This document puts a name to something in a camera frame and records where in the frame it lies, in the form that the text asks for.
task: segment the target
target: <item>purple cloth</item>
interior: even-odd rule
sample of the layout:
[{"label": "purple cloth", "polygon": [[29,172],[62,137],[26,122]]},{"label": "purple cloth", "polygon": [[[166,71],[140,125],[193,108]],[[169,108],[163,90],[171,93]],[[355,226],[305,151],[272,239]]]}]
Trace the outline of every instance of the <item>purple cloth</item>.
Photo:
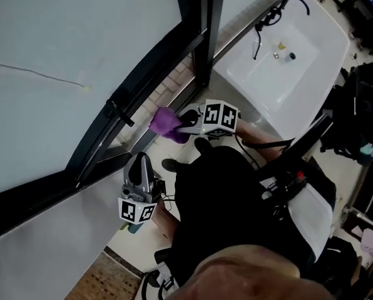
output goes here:
[{"label": "purple cloth", "polygon": [[168,107],[159,107],[150,123],[149,129],[164,138],[184,144],[187,143],[190,135],[175,130],[181,125],[182,122],[177,118],[173,110]]}]

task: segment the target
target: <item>faucet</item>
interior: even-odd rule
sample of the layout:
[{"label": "faucet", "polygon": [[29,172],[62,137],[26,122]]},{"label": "faucet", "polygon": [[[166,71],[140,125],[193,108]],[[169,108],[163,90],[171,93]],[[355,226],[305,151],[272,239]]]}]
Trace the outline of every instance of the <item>faucet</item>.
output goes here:
[{"label": "faucet", "polygon": [[[285,6],[287,5],[288,1],[289,0],[283,0],[279,7],[272,7],[270,9],[269,14],[266,16],[266,18],[264,20],[259,21],[259,23],[256,24],[255,29],[256,29],[257,35],[259,37],[259,43],[258,43],[258,46],[257,46],[256,53],[253,56],[253,60],[256,60],[256,58],[257,58],[257,54],[258,54],[259,49],[260,49],[260,43],[262,41],[262,37],[260,36],[259,32],[261,30],[263,30],[264,26],[273,26],[274,24],[278,23],[281,20],[282,10],[285,9]],[[310,15],[309,6],[307,5],[307,3],[304,0],[299,0],[299,1],[304,4],[304,6],[306,7],[306,14],[309,16]],[[272,22],[277,15],[279,16],[278,19],[276,21]]]}]

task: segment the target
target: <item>shoe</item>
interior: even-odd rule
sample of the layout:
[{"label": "shoe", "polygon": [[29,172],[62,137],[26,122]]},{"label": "shoe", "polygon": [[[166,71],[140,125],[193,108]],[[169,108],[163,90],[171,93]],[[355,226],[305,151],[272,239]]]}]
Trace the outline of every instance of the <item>shoe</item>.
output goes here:
[{"label": "shoe", "polygon": [[180,163],[174,159],[164,159],[161,162],[161,166],[167,170],[169,173],[177,173],[179,172],[184,166],[187,166],[187,163]]},{"label": "shoe", "polygon": [[206,153],[211,150],[212,145],[204,137],[198,137],[195,139],[195,148],[199,151],[200,154]]}]

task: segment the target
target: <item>floor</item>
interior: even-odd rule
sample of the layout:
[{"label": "floor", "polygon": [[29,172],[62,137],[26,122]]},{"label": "floor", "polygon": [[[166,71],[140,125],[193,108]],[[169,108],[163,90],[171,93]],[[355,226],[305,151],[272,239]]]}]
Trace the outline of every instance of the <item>floor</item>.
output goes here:
[{"label": "floor", "polygon": [[[332,0],[326,0],[323,3],[323,7],[347,34],[351,32],[352,28],[350,24],[343,14],[337,12],[337,7]],[[357,54],[357,59],[353,59],[353,56],[350,56],[354,54]],[[365,51],[360,51],[356,45],[356,41],[351,41],[349,52],[344,61],[344,68],[349,71],[352,66],[371,62],[373,62],[373,56],[368,55]],[[251,108],[251,105],[216,73],[213,73],[208,90],[201,95],[198,101],[203,103],[206,98],[224,99],[230,104],[234,104],[236,107],[240,108],[242,116],[243,110],[249,110],[249,108]],[[163,137],[158,137],[146,151],[152,161],[154,170],[166,181],[167,194],[169,195],[174,194],[175,174],[165,171],[161,166],[161,161],[166,158],[173,158],[183,163],[192,162],[199,155],[192,140],[193,139],[189,140],[185,145],[182,145],[176,144]],[[231,146],[242,152],[233,137],[222,138],[218,140],[215,145]],[[258,159],[259,164],[264,163],[263,159],[255,151],[250,151],[250,153],[255,159]],[[334,228],[336,228],[336,235],[344,236],[346,232],[340,231],[339,218],[342,208],[352,193],[361,167],[356,162],[342,156],[336,156],[332,152],[320,153],[318,148],[314,152],[314,157],[326,175],[337,186]],[[167,205],[167,207],[168,209],[171,207],[170,212],[176,217],[179,217],[174,204],[172,206]],[[118,231],[108,246],[143,272],[149,271],[155,267],[156,263],[153,257],[155,251],[170,247],[168,241],[160,234],[158,228],[152,222],[144,224],[136,234],[130,234],[127,230]],[[355,245],[354,247],[358,253],[361,253],[360,246]]]}]

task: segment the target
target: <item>white sink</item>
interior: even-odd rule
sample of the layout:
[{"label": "white sink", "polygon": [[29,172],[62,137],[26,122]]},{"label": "white sink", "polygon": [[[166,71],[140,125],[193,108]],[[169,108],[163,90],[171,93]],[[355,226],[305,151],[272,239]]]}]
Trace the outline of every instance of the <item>white sink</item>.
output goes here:
[{"label": "white sink", "polygon": [[[290,0],[282,19],[260,33],[251,30],[214,69],[234,86],[284,139],[304,132],[328,96],[349,47],[340,26],[316,0]],[[280,50],[282,43],[286,48]],[[296,59],[285,58],[294,53]]]}]

